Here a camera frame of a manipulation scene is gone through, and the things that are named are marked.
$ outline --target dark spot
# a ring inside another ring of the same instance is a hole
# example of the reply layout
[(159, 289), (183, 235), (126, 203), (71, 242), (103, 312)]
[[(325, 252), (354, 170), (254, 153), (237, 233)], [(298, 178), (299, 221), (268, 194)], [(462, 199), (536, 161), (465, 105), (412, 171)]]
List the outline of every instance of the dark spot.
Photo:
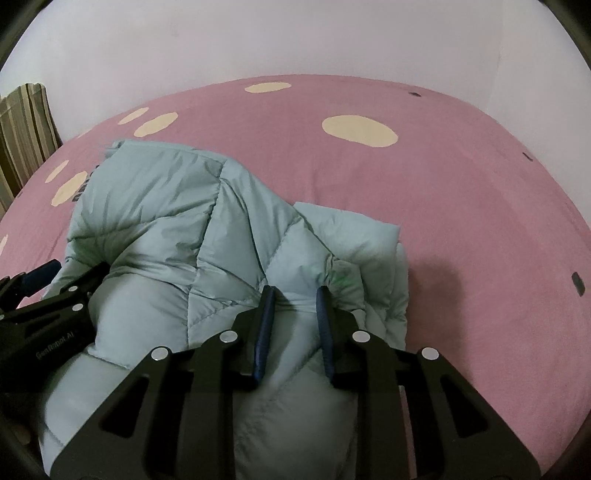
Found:
[(585, 284), (583, 283), (583, 279), (579, 277), (577, 272), (573, 273), (572, 279), (574, 286), (577, 287), (577, 292), (579, 292), (579, 297), (582, 297), (583, 293), (585, 293)]

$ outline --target mattress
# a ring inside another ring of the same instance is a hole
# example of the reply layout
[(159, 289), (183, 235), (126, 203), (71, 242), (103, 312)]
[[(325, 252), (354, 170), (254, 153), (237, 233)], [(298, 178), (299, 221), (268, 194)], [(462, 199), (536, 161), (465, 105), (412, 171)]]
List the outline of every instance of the mattress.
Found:
[(66, 142), (0, 222), (0, 271), (63, 259), (69, 220), (120, 138), (237, 158), (289, 203), (401, 225), (407, 348), (432, 346), (547, 470), (591, 407), (589, 228), (537, 157), (480, 110), (355, 77), (237, 80), (137, 105)]

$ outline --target metal screw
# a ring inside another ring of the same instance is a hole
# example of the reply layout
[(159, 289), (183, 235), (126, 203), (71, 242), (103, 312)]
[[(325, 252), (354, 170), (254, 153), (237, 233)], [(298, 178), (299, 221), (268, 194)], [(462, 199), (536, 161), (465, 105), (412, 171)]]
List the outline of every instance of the metal screw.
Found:
[(353, 334), (353, 340), (355, 340), (357, 343), (365, 343), (365, 342), (369, 342), (370, 339), (370, 335), (368, 332), (364, 332), (363, 330), (357, 330), (354, 334)]
[(439, 352), (430, 346), (424, 348), (421, 355), (427, 360), (437, 360), (439, 358)]
[(220, 334), (220, 340), (224, 343), (232, 343), (238, 339), (238, 334), (234, 330), (226, 330)]
[(156, 361), (164, 360), (166, 357), (168, 357), (168, 349), (163, 346), (159, 346), (158, 348), (152, 350), (150, 356)]

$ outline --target white wall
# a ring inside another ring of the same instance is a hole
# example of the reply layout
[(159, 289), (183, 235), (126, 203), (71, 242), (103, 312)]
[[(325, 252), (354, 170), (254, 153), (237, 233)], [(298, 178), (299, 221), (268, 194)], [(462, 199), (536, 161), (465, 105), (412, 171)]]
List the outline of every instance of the white wall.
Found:
[(62, 139), (159, 96), (318, 73), (427, 87), (497, 119), (591, 223), (591, 72), (537, 0), (54, 0), (0, 71)]

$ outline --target brown striped fabric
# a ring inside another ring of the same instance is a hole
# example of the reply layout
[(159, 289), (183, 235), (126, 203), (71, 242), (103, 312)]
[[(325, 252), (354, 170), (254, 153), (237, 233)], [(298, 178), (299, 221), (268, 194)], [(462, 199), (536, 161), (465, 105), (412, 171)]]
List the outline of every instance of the brown striped fabric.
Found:
[(43, 85), (27, 83), (0, 99), (0, 218), (60, 146)]

